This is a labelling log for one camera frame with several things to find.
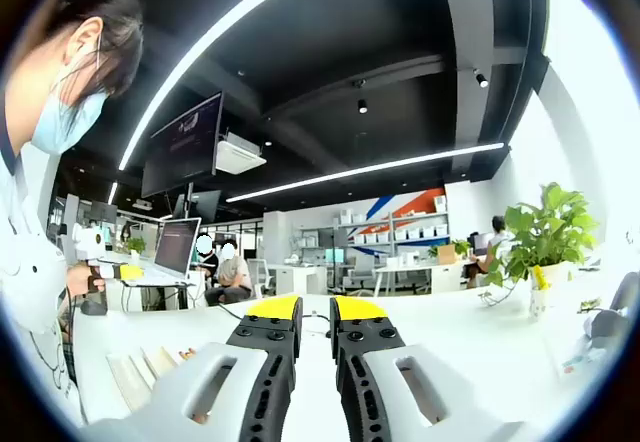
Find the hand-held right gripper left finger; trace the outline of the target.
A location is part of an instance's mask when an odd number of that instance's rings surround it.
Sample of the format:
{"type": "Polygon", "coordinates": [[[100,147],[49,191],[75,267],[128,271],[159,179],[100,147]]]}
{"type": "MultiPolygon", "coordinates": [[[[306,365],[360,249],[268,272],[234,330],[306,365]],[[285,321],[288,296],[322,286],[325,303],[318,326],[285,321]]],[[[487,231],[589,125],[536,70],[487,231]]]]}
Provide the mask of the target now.
{"type": "Polygon", "coordinates": [[[146,372],[126,353],[105,357],[129,413],[86,426],[90,441],[278,441],[300,350],[302,300],[251,308],[227,342],[210,342],[181,363],[148,355],[146,372]]]}

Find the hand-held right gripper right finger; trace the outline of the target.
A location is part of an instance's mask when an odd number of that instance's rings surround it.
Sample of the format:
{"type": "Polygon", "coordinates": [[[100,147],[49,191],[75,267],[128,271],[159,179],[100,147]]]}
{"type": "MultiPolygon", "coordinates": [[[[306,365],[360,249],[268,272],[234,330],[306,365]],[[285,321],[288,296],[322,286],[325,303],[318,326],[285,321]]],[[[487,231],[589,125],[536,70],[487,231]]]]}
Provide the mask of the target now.
{"type": "Polygon", "coordinates": [[[459,372],[406,344],[386,311],[363,299],[330,301],[336,387],[353,441],[531,441],[523,421],[483,407],[459,372]]]}

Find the person's left hand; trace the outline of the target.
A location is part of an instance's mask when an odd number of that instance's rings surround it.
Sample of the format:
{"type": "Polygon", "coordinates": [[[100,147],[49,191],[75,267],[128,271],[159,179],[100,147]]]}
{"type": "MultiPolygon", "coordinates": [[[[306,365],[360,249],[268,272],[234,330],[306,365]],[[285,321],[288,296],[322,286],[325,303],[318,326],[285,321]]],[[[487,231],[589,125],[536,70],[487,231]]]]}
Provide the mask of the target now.
{"type": "Polygon", "coordinates": [[[66,287],[71,298],[90,292],[104,292],[105,281],[98,278],[94,267],[75,265],[67,270],[66,287]]]}

